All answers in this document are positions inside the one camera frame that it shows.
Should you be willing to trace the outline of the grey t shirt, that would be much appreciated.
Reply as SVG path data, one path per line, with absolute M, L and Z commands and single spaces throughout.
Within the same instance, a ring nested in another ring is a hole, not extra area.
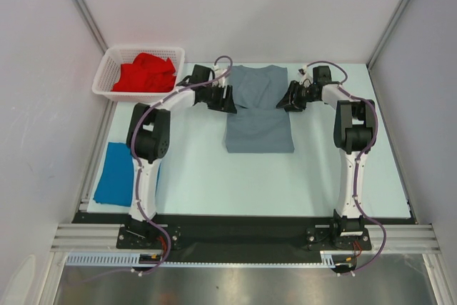
M 230 154 L 291 154 L 291 122 L 278 109 L 288 89 L 286 68 L 234 66 L 228 78 L 237 113 L 226 122 L 225 145 Z

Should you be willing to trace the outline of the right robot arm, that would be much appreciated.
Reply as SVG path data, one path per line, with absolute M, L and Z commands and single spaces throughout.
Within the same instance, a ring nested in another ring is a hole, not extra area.
M 343 81 L 334 81 L 332 63 L 320 61 L 298 70 L 299 81 L 292 81 L 278 109 L 302 112 L 311 102 L 322 102 L 335 111 L 333 142 L 341 157 L 340 192 L 329 228 L 322 234 L 310 230 L 311 246 L 322 243 L 325 249 L 347 250 L 369 241 L 362 209 L 363 174 L 370 152 L 376 143 L 378 117 L 371 100 L 355 96 L 343 87 Z

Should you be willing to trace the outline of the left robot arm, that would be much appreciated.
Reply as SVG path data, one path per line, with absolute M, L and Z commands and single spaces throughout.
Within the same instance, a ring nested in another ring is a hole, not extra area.
M 232 66 L 195 65 L 192 74 L 170 94 L 152 104 L 137 103 L 131 115 L 126 145 L 134 165 L 134 185 L 125 236 L 144 248 L 153 246 L 166 232 L 152 222 L 161 162 L 171 142 L 171 115 L 203 103 L 212 111 L 236 114 L 233 87 L 226 83 Z

